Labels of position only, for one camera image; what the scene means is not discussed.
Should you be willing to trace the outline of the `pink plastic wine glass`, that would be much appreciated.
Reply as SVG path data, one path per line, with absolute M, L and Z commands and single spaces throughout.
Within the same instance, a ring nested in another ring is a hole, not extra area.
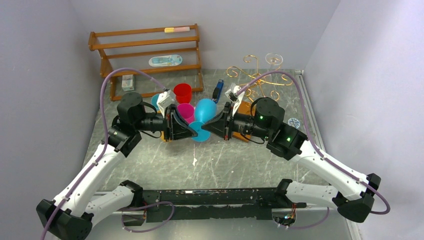
M 188 124 L 195 121 L 195 108 L 190 103 L 180 103 L 177 110 Z

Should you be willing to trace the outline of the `blue wine glass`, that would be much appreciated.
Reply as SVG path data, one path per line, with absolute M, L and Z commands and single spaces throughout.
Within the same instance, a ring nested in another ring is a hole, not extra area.
M 205 142 L 210 138 L 211 133 L 202 129 L 202 126 L 216 115 L 216 111 L 217 105 L 211 99 L 203 98 L 197 103 L 194 109 L 194 121 L 188 125 L 197 133 L 197 136 L 192 137 L 195 142 Z

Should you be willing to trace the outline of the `red plastic wine glass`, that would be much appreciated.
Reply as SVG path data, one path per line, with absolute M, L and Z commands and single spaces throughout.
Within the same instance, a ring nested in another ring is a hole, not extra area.
M 176 101 L 179 104 L 187 103 L 189 104 L 192 100 L 192 88 L 187 83 L 179 83 L 177 84 L 173 92 L 175 94 Z

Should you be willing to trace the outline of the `teal plastic wine glass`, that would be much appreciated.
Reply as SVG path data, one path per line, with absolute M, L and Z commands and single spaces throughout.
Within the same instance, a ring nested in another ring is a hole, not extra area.
M 154 96 L 152 96 L 152 97 L 151 97 L 151 100 L 150 100 L 151 104 L 154 106 L 154 108 L 155 108 L 158 112 L 160 112 L 160 111 L 161 111 L 161 109 L 160 109 L 160 108 L 159 108 L 159 106 L 158 106 L 158 99 L 159 99 L 159 96 L 160 96 L 160 95 L 161 95 L 160 93 L 155 94 Z

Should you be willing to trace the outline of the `clear wine glass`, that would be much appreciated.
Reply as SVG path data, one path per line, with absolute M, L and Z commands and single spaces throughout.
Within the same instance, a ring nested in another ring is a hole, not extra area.
M 274 52 L 270 52 L 265 56 L 265 61 L 269 65 L 269 71 L 279 70 L 283 65 L 283 57 Z

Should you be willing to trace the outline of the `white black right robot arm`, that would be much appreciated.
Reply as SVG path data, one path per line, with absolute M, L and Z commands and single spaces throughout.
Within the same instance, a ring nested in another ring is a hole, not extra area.
M 363 223 L 372 212 L 374 191 L 381 178 L 374 173 L 357 172 L 325 153 L 306 134 L 284 122 L 285 110 L 275 100 L 262 97 L 251 108 L 253 115 L 234 113 L 227 102 L 201 128 L 224 140 L 229 140 L 234 132 L 260 138 L 275 156 L 301 164 L 328 182 L 323 186 L 282 179 L 274 191 L 278 206 L 313 204 L 336 209 L 346 219 Z

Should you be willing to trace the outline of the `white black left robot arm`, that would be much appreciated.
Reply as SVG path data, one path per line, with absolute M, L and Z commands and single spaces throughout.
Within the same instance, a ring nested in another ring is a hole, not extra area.
M 145 207 L 143 188 L 126 180 L 112 192 L 94 198 L 103 180 L 124 160 L 142 139 L 142 133 L 160 132 L 166 140 L 195 137 L 175 104 L 164 110 L 147 112 L 149 103 L 136 92 L 125 94 L 117 106 L 118 114 L 90 161 L 71 183 L 52 200 L 42 200 L 36 212 L 44 233 L 61 240 L 84 240 L 94 226 L 113 212 Z

